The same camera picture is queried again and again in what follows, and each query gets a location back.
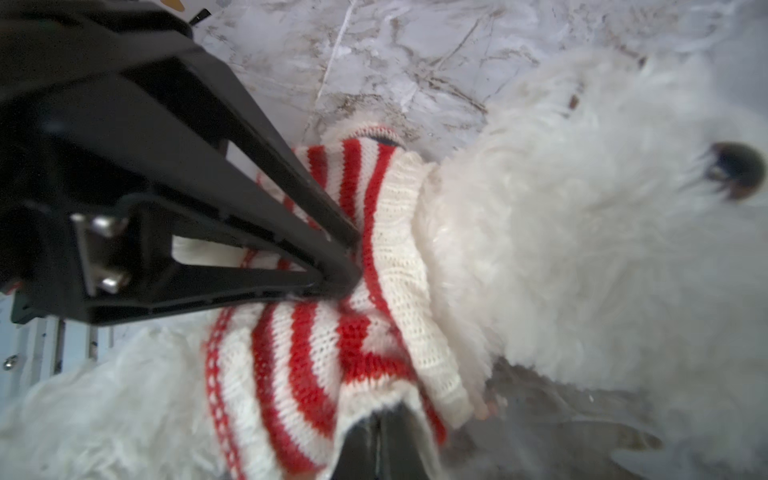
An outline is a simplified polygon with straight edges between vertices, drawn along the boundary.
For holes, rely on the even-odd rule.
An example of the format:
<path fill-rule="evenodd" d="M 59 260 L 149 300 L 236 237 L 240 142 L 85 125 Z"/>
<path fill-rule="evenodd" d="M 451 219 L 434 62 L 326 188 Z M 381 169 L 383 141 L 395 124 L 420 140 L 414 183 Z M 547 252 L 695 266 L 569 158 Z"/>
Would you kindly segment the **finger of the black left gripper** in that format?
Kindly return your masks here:
<path fill-rule="evenodd" d="M 187 53 L 124 76 L 137 89 L 122 97 L 135 111 L 130 129 L 142 140 L 138 155 L 148 174 L 186 202 L 196 201 L 197 212 L 211 207 L 224 223 L 282 249 L 328 245 L 226 159 L 224 146 L 231 142 L 338 248 L 357 247 L 357 228 L 226 64 L 206 53 Z"/>
<path fill-rule="evenodd" d="M 303 217 L 264 192 L 245 214 L 171 192 L 125 195 L 117 209 L 138 223 L 137 278 L 114 301 L 131 312 L 338 298 L 360 278 L 360 234 L 329 200 Z"/>

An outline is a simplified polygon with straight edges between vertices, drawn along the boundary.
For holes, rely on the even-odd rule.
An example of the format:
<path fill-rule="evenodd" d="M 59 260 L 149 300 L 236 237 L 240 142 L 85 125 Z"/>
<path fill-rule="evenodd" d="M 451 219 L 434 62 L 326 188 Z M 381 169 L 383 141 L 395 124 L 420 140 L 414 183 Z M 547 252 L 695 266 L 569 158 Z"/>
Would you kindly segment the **red white striped knit sweater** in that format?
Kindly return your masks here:
<path fill-rule="evenodd" d="M 472 414 L 435 322 L 412 231 L 432 164 L 375 121 L 337 125 L 296 156 L 360 230 L 362 277 L 340 300 L 223 309 L 206 343 L 209 411 L 236 479 L 329 478 L 345 440 L 403 407 L 429 478 L 447 431 Z"/>

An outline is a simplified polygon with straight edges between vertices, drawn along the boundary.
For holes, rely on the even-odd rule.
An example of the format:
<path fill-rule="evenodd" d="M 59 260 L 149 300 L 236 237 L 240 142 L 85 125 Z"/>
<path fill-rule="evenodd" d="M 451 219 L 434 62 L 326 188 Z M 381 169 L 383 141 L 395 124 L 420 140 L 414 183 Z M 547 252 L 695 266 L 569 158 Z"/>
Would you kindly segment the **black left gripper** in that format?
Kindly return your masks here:
<path fill-rule="evenodd" d="M 174 237 L 218 240 L 201 195 L 224 135 L 193 117 L 188 23 L 147 1 L 1 5 L 1 284 L 13 320 L 132 323 L 227 304 L 228 271 Z"/>

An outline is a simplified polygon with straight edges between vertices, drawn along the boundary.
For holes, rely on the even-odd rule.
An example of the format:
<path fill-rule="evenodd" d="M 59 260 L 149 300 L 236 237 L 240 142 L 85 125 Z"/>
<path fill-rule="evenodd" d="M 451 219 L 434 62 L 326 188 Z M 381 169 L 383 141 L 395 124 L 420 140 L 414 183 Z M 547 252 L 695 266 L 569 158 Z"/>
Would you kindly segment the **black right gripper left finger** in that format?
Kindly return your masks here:
<path fill-rule="evenodd" d="M 379 427 L 379 416 L 374 414 L 359 421 L 349 430 L 332 480 L 378 478 Z"/>

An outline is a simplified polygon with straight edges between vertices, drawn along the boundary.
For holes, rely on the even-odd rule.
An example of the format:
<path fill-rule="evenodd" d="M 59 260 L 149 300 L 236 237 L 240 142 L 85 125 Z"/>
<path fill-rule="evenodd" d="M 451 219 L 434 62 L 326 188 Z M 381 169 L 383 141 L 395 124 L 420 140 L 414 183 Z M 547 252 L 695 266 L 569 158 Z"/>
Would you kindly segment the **white plush teddy bear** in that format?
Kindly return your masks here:
<path fill-rule="evenodd" d="M 412 231 L 473 409 L 447 435 L 494 413 L 505 360 L 637 393 L 663 442 L 766 468 L 767 125 L 703 63 L 569 52 L 426 162 Z M 2 477 L 236 479 L 206 393 L 222 310 L 35 385 L 2 414 Z"/>

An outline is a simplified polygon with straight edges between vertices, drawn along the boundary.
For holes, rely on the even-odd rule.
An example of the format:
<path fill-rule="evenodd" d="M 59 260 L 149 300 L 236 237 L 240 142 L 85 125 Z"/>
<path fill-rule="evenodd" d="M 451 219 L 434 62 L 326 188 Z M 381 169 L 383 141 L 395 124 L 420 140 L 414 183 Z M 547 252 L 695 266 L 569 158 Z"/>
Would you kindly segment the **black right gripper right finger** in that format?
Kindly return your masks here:
<path fill-rule="evenodd" d="M 400 405 L 379 415 L 379 478 L 427 480 L 411 412 Z"/>

